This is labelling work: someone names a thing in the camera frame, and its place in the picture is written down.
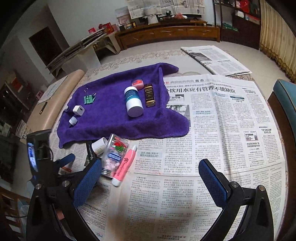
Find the small round white adapter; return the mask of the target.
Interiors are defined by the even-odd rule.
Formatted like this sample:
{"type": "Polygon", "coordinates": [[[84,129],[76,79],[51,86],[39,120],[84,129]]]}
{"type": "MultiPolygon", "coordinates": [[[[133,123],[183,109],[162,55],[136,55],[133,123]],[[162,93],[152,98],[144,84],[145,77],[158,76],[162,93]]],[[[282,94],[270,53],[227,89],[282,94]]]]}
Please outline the small round white adapter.
{"type": "Polygon", "coordinates": [[[70,118],[69,124],[70,126],[75,126],[77,124],[78,120],[74,116],[70,118]]]}

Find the white cube charger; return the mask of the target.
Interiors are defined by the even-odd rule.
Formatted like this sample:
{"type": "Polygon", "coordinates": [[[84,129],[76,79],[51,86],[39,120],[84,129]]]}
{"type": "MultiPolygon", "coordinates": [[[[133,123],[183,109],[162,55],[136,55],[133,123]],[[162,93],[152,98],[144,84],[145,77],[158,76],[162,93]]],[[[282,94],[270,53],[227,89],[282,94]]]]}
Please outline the white cube charger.
{"type": "Polygon", "coordinates": [[[72,112],[75,114],[75,115],[78,115],[78,116],[82,116],[85,112],[85,108],[81,105],[76,105],[74,106],[72,112]]]}

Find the clear candy bottle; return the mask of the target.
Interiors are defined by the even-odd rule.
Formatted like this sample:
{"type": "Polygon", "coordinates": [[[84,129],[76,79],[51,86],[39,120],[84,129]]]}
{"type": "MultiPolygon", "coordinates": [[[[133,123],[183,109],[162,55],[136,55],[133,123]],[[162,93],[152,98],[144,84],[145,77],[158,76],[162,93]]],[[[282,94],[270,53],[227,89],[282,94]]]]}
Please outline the clear candy bottle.
{"type": "Polygon", "coordinates": [[[112,133],[101,158],[102,172],[105,177],[112,178],[126,154],[129,140],[112,133]]]}

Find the pink tube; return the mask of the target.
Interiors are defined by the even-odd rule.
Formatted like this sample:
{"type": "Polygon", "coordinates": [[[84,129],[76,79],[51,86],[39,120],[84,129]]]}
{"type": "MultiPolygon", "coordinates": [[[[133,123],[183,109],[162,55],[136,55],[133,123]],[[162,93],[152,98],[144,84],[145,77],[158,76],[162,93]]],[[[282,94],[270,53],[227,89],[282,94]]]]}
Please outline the pink tube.
{"type": "Polygon", "coordinates": [[[137,151],[137,146],[132,146],[125,154],[123,160],[121,161],[119,168],[112,178],[112,185],[115,187],[119,187],[121,182],[123,181],[126,173],[128,172],[137,151]]]}

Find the green binder clip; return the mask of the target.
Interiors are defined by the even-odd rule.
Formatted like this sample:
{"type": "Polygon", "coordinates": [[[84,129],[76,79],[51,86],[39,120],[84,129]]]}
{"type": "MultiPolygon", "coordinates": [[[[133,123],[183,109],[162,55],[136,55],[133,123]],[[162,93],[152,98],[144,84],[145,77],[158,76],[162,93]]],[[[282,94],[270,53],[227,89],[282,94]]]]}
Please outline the green binder clip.
{"type": "Polygon", "coordinates": [[[85,95],[83,96],[84,104],[92,104],[96,99],[96,93],[89,94],[88,88],[84,89],[85,95]]]}

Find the white blue labelled bottle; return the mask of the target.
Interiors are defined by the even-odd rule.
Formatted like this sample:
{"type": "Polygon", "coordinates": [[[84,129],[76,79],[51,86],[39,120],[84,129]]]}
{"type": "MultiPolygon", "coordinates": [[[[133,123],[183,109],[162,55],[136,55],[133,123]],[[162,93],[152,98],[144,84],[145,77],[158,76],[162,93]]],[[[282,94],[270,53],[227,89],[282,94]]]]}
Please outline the white blue labelled bottle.
{"type": "Polygon", "coordinates": [[[129,86],[124,91],[125,105],[128,116],[131,118],[139,117],[143,114],[144,108],[140,100],[136,87],[129,86]]]}

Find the small red pink jar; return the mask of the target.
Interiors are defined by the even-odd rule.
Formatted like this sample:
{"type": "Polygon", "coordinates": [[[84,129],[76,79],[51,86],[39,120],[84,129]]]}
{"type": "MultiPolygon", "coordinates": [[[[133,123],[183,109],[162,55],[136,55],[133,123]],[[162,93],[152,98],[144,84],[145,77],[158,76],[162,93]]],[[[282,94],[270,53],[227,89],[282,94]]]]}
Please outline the small red pink jar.
{"type": "Polygon", "coordinates": [[[135,87],[137,90],[141,90],[144,88],[144,81],[142,79],[133,80],[132,86],[135,87]]]}

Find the beige bench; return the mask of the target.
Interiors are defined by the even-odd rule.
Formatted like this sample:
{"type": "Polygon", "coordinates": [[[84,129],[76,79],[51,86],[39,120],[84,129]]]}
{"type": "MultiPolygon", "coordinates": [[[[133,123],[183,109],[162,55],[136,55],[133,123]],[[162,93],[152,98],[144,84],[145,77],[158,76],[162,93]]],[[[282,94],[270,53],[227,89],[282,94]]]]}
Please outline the beige bench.
{"type": "Polygon", "coordinates": [[[40,115],[39,112],[44,103],[37,104],[32,111],[27,125],[31,132],[51,129],[56,122],[56,119],[65,105],[71,92],[74,90],[78,82],[82,79],[85,72],[78,69],[68,75],[66,80],[60,85],[54,95],[47,102],[44,112],[40,115]]]}

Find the paper sheet on bench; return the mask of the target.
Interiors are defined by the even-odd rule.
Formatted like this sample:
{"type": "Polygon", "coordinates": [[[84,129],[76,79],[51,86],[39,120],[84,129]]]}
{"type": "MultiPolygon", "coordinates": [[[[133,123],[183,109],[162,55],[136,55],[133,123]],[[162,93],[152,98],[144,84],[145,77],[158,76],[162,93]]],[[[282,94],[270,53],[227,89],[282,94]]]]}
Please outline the paper sheet on bench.
{"type": "Polygon", "coordinates": [[[41,104],[43,102],[48,101],[51,99],[51,97],[54,95],[54,93],[57,91],[57,89],[60,87],[60,85],[66,80],[68,76],[61,78],[60,80],[56,81],[55,83],[49,85],[47,90],[43,93],[41,98],[38,100],[37,104],[41,104]]]}

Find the purple towel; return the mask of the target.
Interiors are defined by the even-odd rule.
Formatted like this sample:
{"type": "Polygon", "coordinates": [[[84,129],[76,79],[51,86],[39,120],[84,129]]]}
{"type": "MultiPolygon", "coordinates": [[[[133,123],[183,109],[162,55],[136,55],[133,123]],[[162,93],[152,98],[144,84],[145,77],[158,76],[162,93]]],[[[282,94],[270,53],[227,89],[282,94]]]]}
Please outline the purple towel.
{"type": "Polygon", "coordinates": [[[169,63],[157,63],[114,73],[79,87],[60,118],[57,128],[59,147],[107,138],[112,133],[129,140],[185,136],[189,132],[189,121],[166,107],[170,97],[163,80],[165,75],[178,70],[169,63]],[[141,116],[131,118],[127,114],[124,90],[137,78],[152,84],[156,105],[149,108],[145,106],[141,116]],[[96,93],[92,104],[84,104],[85,88],[88,88],[89,94],[96,93]],[[82,116],[72,112],[76,105],[85,108],[82,116]],[[78,122],[70,126],[69,120],[73,116],[78,122]]]}

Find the folded grey rack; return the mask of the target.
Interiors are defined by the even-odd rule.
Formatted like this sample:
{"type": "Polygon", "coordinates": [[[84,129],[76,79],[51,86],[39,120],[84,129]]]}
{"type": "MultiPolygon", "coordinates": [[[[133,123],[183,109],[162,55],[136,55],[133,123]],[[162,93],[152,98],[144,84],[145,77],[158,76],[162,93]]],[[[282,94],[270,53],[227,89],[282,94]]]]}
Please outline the folded grey rack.
{"type": "Polygon", "coordinates": [[[57,69],[60,69],[64,63],[68,60],[75,57],[80,52],[86,50],[88,47],[94,45],[101,39],[107,36],[107,33],[104,29],[98,30],[90,35],[84,37],[83,39],[76,42],[74,45],[70,46],[66,50],[64,50],[61,54],[59,54],[55,59],[53,59],[46,68],[53,73],[57,69]]]}

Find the teal chair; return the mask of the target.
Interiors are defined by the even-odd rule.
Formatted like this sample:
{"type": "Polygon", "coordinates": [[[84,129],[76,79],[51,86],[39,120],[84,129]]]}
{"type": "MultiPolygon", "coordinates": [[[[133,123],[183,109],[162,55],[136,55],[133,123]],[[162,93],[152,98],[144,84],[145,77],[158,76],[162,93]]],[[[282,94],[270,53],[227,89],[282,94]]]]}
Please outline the teal chair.
{"type": "Polygon", "coordinates": [[[289,183],[295,183],[295,84],[278,79],[268,103],[284,139],[289,183]]]}

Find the white jar on cabinet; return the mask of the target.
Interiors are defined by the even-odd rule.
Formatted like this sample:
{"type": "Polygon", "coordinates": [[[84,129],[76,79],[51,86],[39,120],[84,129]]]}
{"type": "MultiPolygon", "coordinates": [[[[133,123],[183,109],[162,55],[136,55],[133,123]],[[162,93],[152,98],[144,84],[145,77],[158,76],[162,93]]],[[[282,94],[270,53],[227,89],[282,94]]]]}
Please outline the white jar on cabinet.
{"type": "Polygon", "coordinates": [[[147,16],[147,21],[149,25],[158,23],[157,15],[153,14],[153,15],[147,16]]]}

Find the dark shelf unit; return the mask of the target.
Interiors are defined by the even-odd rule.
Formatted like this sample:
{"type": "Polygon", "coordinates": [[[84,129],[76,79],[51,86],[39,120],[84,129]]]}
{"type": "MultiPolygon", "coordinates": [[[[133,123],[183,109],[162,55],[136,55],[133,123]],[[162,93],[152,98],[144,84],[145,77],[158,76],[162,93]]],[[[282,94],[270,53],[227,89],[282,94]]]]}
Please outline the dark shelf unit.
{"type": "Polygon", "coordinates": [[[259,49],[260,1],[212,1],[220,40],[259,49]]]}

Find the newspapers on wall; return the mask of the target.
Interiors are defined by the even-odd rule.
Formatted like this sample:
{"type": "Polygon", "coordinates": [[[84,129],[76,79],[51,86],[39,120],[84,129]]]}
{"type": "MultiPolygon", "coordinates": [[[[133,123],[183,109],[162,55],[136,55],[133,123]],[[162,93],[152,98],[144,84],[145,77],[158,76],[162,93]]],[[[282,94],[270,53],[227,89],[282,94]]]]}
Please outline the newspapers on wall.
{"type": "Polygon", "coordinates": [[[132,19],[149,15],[165,16],[167,11],[172,15],[181,13],[189,15],[204,15],[204,1],[196,0],[134,0],[125,1],[132,19]]]}

